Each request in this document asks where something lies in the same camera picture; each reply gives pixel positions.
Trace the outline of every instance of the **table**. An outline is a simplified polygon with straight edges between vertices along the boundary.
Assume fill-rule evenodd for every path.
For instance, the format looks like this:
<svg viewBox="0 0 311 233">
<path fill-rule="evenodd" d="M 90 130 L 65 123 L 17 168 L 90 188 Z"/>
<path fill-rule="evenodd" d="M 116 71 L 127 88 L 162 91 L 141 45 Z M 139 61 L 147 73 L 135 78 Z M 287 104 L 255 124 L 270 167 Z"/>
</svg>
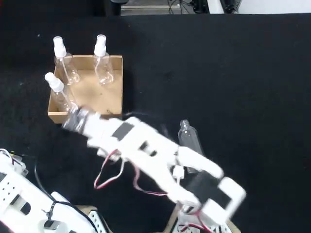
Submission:
<svg viewBox="0 0 311 233">
<path fill-rule="evenodd" d="M 165 227 L 173 204 L 137 192 L 130 165 L 106 189 L 102 158 L 47 117 L 52 38 L 92 54 L 96 35 L 124 57 L 123 111 L 160 116 L 177 139 L 187 118 L 204 152 L 247 191 L 242 232 L 299 232 L 309 213 L 311 15 L 188 15 L 23 19 L 0 25 L 0 145 L 39 157 L 46 189 L 97 206 L 116 233 Z M 35 183 L 33 163 L 26 160 Z M 110 166 L 103 174 L 115 174 Z M 141 186 L 154 184 L 143 177 Z"/>
</svg>

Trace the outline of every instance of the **robotic arm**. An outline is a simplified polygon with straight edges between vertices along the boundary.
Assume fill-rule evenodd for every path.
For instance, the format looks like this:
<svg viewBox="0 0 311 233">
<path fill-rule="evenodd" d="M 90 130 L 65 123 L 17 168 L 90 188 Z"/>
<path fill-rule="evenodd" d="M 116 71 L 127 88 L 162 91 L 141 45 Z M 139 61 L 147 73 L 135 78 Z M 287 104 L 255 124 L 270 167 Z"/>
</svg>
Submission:
<svg viewBox="0 0 311 233">
<path fill-rule="evenodd" d="M 171 201 L 183 206 L 178 214 L 181 224 L 203 225 L 204 229 L 223 225 L 246 196 L 242 187 L 224 177 L 217 164 L 172 142 L 136 117 L 106 120 L 91 110 L 73 109 L 63 128 L 88 137 L 87 145 L 98 148 L 99 156 L 130 162 L 151 177 Z M 170 173 L 170 168 L 180 171 L 184 166 L 199 171 L 187 188 Z M 176 178 L 182 179 L 183 174 L 177 173 Z"/>
<path fill-rule="evenodd" d="M 96 211 L 92 211 L 87 220 L 70 206 L 55 204 L 25 178 L 27 173 L 21 160 L 12 157 L 7 150 L 0 149 L 0 221 L 12 232 L 107 232 Z M 57 192 L 53 192 L 52 197 L 57 201 L 69 203 Z M 48 217 L 47 213 L 52 206 L 52 215 Z"/>
</svg>

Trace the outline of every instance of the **cardboard box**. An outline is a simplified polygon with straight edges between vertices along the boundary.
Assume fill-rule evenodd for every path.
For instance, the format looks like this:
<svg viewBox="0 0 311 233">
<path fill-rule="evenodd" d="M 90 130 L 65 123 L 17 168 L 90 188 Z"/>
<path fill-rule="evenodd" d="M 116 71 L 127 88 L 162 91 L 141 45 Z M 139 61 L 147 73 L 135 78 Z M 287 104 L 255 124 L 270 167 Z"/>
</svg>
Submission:
<svg viewBox="0 0 311 233">
<path fill-rule="evenodd" d="M 70 86 L 77 104 L 100 112 L 105 118 L 122 115 L 123 58 L 122 56 L 111 56 L 111 58 L 115 80 L 102 86 L 94 72 L 93 56 L 73 56 L 73 63 L 81 77 L 80 82 Z M 62 77 L 60 72 L 55 68 L 54 74 L 57 78 Z M 59 112 L 51 96 L 48 116 L 55 124 L 61 124 L 67 118 L 67 112 Z"/>
</svg>

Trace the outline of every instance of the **black fabric surface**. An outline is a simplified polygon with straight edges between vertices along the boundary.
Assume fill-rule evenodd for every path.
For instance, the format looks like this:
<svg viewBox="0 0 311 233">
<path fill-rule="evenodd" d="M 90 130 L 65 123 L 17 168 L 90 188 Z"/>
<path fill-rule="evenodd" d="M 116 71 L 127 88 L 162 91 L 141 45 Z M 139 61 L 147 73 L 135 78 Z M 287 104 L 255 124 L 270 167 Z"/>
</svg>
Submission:
<svg viewBox="0 0 311 233">
<path fill-rule="evenodd" d="M 124 56 L 123 111 L 162 117 L 174 139 L 179 120 L 190 121 L 207 157 L 247 191 L 233 217 L 242 232 L 307 229 L 311 15 L 0 22 L 0 147 L 39 157 L 49 192 L 97 206 L 115 233 L 160 231 L 173 209 L 166 198 L 136 191 L 129 165 L 94 191 L 102 158 L 47 117 L 52 38 L 63 36 L 73 54 L 92 54 L 104 33 L 108 52 Z M 35 183 L 33 162 L 26 164 Z M 118 164 L 107 167 L 103 179 L 117 171 Z M 154 188 L 146 177 L 140 184 Z"/>
</svg>

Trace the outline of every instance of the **clear plastic bottle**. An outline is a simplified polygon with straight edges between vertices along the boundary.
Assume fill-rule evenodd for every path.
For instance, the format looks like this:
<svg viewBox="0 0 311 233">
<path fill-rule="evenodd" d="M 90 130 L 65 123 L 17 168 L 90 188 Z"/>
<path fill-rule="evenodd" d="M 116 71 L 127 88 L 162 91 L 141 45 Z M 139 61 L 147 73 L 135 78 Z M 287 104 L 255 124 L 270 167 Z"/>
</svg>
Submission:
<svg viewBox="0 0 311 233">
<path fill-rule="evenodd" d="M 199 136 L 197 130 L 190 126 L 188 120 L 182 120 L 180 122 L 180 130 L 178 132 L 179 144 L 184 147 L 188 147 L 195 152 L 203 155 L 201 148 Z M 189 173 L 195 173 L 197 170 L 194 168 L 188 167 L 187 171 Z"/>
<path fill-rule="evenodd" d="M 72 55 L 67 53 L 63 38 L 56 36 L 53 39 L 55 52 L 55 65 L 62 75 L 62 80 L 67 85 L 80 81 L 80 75 L 72 62 Z"/>
<path fill-rule="evenodd" d="M 98 35 L 93 56 L 94 71 L 102 85 L 114 81 L 110 55 L 106 52 L 106 36 Z"/>
<path fill-rule="evenodd" d="M 52 89 L 51 97 L 55 101 L 59 111 L 68 112 L 71 108 L 77 107 L 74 96 L 68 86 L 65 86 L 53 73 L 47 73 L 44 79 Z"/>
</svg>

